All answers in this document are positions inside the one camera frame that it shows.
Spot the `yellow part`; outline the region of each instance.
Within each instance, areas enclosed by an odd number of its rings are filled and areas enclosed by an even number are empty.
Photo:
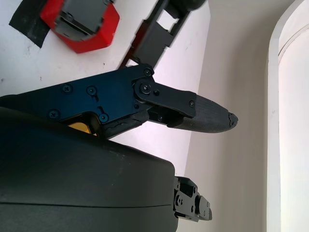
[[[90,130],[89,130],[88,126],[84,123],[78,122],[78,123],[74,123],[74,124],[69,125],[69,126],[76,129],[76,130],[83,131],[83,132],[90,134]]]

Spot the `black tape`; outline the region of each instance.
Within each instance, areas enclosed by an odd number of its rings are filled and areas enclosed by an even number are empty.
[[[27,36],[39,48],[42,47],[49,26],[40,18],[47,0],[23,0],[15,11],[9,25]]]

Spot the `red object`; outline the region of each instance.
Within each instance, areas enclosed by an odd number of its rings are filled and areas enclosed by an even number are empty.
[[[41,19],[52,30],[55,28],[55,20],[62,9],[63,3],[64,0],[48,0],[41,12]],[[55,31],[54,33],[56,33],[57,36],[59,36],[76,53],[89,52],[105,48],[112,44],[112,40],[120,20],[120,16],[113,4],[108,5],[106,11],[104,12],[103,19],[103,25],[98,33],[86,41],[77,42],[58,34]]]

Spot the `black cover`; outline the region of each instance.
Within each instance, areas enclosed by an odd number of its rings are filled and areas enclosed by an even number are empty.
[[[1,232],[174,232],[174,167],[0,107]]]
[[[238,118],[217,103],[197,95],[195,101],[196,116],[184,117],[168,124],[169,128],[202,133],[220,133],[233,129]]]

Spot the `screw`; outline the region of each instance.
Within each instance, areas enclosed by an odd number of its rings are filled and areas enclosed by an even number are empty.
[[[140,90],[143,94],[150,94],[151,87],[148,84],[142,84]]]
[[[71,93],[72,92],[72,86],[69,85],[69,84],[64,84],[62,86],[62,91],[65,92],[65,93]]]
[[[91,96],[96,95],[97,94],[97,88],[95,88],[94,86],[89,86],[87,88],[87,93]]]
[[[182,198],[178,195],[176,198],[176,205],[179,206],[181,204]]]
[[[190,104],[190,107],[191,107],[191,108],[194,108],[194,106],[195,106],[195,101],[190,101],[189,104]]]
[[[50,119],[54,120],[60,118],[60,112],[58,110],[50,110],[47,115]]]
[[[154,95],[155,95],[155,96],[159,96],[159,95],[160,95],[160,91],[159,91],[159,90],[155,90],[155,91],[154,91]]]
[[[107,114],[101,114],[99,117],[100,122],[108,122],[108,115]]]
[[[151,72],[150,69],[147,68],[147,69],[144,70],[144,74],[145,74],[146,76],[151,76],[152,72]]]

